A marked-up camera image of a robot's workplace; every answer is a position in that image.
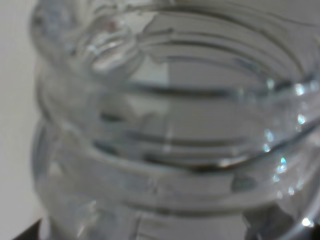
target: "bottle mouth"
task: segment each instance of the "bottle mouth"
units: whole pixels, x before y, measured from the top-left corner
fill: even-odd
[[[228,167],[318,125],[318,59],[292,40],[292,21],[223,2],[128,2],[82,15],[56,2],[32,20],[53,70],[41,101],[104,151]]]

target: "transparent plastic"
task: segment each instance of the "transparent plastic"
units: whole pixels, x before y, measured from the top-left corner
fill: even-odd
[[[308,239],[320,1],[39,0],[41,240]]]

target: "dark surface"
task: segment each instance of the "dark surface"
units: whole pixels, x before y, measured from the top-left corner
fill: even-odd
[[[39,231],[40,221],[31,226],[28,230],[22,233],[20,236],[15,238],[14,240],[37,240],[38,239],[38,231]],[[310,240],[320,240],[320,225],[315,227],[312,237]]]

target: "clear plastic bottle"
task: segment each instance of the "clear plastic bottle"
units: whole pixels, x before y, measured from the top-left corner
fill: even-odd
[[[41,240],[308,239],[320,203],[319,10],[39,0]]]

